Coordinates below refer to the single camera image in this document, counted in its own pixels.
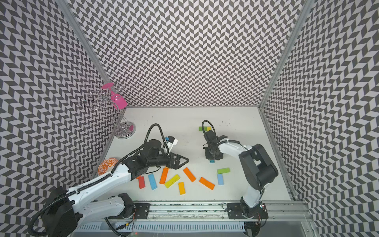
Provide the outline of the dark green block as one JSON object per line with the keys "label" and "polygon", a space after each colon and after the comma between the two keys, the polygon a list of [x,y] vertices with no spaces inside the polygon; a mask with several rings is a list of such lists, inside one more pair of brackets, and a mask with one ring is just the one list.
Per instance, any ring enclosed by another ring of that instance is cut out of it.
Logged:
{"label": "dark green block", "polygon": [[208,126],[199,126],[199,127],[198,127],[198,130],[199,130],[199,131],[207,132],[207,131],[208,131]]}

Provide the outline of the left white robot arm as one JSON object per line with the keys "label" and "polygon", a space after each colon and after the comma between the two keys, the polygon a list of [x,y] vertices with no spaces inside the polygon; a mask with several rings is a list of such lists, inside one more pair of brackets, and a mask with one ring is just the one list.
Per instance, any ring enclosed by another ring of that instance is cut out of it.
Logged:
{"label": "left white robot arm", "polygon": [[147,173],[149,167],[180,169],[183,156],[172,153],[178,141],[173,136],[161,140],[145,138],[143,144],[106,173],[75,187],[51,190],[43,208],[30,220],[27,231],[33,237],[67,237],[89,217],[88,205],[115,187]]}

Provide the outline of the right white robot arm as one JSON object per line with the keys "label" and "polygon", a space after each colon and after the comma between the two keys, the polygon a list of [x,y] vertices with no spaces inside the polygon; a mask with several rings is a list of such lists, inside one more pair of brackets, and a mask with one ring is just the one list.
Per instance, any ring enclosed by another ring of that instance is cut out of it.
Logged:
{"label": "right white robot arm", "polygon": [[240,199],[240,212],[243,218],[267,220],[268,212],[262,196],[269,184],[278,176],[278,170],[261,144],[242,145],[227,136],[218,136],[212,123],[204,120],[201,131],[206,140],[205,157],[209,161],[219,161],[224,155],[240,161],[248,187]]}

